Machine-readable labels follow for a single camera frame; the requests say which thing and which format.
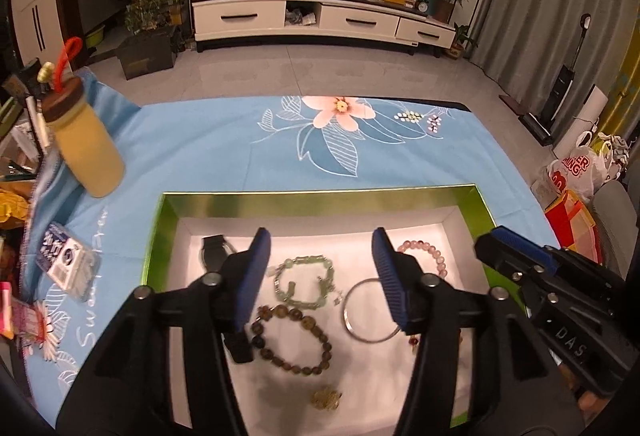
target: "drawer handle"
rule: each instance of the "drawer handle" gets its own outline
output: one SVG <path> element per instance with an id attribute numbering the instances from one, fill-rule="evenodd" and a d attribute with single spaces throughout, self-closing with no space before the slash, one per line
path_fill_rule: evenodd
<path id="1" fill-rule="evenodd" d="M 366 22 L 366 21 L 363 21 L 363 20 L 352 20 L 351 18 L 345 18 L 344 20 L 347 23 L 358 23 L 359 25 L 376 26 L 378 24 L 378 22 Z"/>
<path id="2" fill-rule="evenodd" d="M 440 39 L 440 36 L 436 36 L 435 34 L 427 34 L 426 32 L 421 32 L 420 30 L 418 30 L 418 34 L 424 36 L 425 38 Z"/>
<path id="3" fill-rule="evenodd" d="M 252 20 L 257 18 L 258 14 L 239 14 L 237 16 L 220 16 L 221 20 Z"/>

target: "brown bottle cap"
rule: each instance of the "brown bottle cap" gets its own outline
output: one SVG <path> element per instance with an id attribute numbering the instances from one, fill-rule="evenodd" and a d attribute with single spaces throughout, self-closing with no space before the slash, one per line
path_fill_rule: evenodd
<path id="1" fill-rule="evenodd" d="M 42 100 L 42 116 L 47 122 L 58 120 L 84 95 L 80 77 L 71 77 L 62 84 L 62 92 L 49 93 Z"/>

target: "clock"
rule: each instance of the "clock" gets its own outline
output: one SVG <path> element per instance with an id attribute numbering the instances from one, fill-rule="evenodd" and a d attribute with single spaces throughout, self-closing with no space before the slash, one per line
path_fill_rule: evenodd
<path id="1" fill-rule="evenodd" d="M 418 10 L 418 12 L 426 14 L 427 10 L 429 10 L 429 2 L 427 0 L 417 0 L 415 9 Z"/>

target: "flower center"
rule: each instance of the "flower center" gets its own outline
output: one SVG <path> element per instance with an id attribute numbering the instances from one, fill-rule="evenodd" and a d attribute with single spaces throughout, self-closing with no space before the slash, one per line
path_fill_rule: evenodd
<path id="1" fill-rule="evenodd" d="M 335 102 L 336 111 L 339 111 L 340 113 L 344 113 L 345 111 L 347 111 L 347 109 L 349 109 L 349 105 L 347 104 L 347 102 L 343 100 L 337 100 Z"/>

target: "blue tablecloth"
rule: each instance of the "blue tablecloth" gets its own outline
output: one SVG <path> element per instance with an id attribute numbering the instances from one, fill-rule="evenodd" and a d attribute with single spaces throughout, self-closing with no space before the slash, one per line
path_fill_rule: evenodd
<path id="1" fill-rule="evenodd" d="M 25 299 L 42 299 L 60 338 L 56 362 L 26 357 L 31 390 L 51 424 L 97 337 L 140 282 L 159 196 L 165 191 L 281 191 L 416 187 L 474 183 L 496 224 L 538 244 L 556 237 L 526 183 L 470 112 L 360 99 L 375 118 L 346 131 L 295 97 L 220 98 L 138 108 L 81 71 L 87 97 L 126 163 L 120 186 L 104 199 L 79 187 L 53 153 L 34 193 L 21 275 Z M 409 117 L 410 112 L 420 115 Z M 79 303 L 34 264 L 50 221 L 65 224 L 100 252 L 89 300 Z"/>

